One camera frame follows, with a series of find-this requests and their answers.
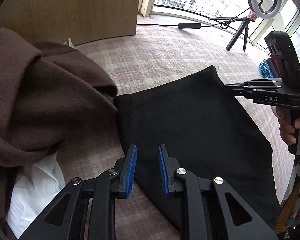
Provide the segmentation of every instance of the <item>tripod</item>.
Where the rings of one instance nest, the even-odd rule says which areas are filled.
[[[248,32],[249,32],[249,23],[254,22],[254,20],[251,20],[248,17],[243,17],[243,18],[230,18],[230,17],[217,17],[217,18],[209,18],[209,20],[213,21],[227,21],[227,20],[233,20],[234,21],[241,21],[241,25],[236,31],[236,33],[233,35],[231,41],[228,43],[226,50],[230,51],[232,46],[235,44],[237,39],[240,37],[241,33],[244,30],[244,40],[243,40],[243,51],[246,51],[247,47],[247,41],[248,41]]]

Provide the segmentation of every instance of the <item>blue towel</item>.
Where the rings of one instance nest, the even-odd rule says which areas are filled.
[[[261,62],[259,65],[259,70],[263,78],[273,78],[272,72],[266,63]]]

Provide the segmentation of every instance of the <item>das logo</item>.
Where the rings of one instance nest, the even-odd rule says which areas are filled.
[[[268,96],[265,96],[265,101],[276,102],[276,101],[278,101],[278,98],[277,97],[268,97]]]

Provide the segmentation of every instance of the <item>black cloth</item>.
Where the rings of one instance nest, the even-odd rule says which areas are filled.
[[[138,147],[135,180],[158,210],[180,229],[178,200],[165,199],[158,145],[198,177],[221,176],[270,226],[280,213],[272,148],[214,66],[165,85],[115,98],[124,153]]]

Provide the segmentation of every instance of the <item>brown cloth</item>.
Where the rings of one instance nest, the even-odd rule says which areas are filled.
[[[34,46],[0,27],[0,218],[18,166],[35,163],[79,127],[115,117],[117,87],[94,61],[53,42]]]

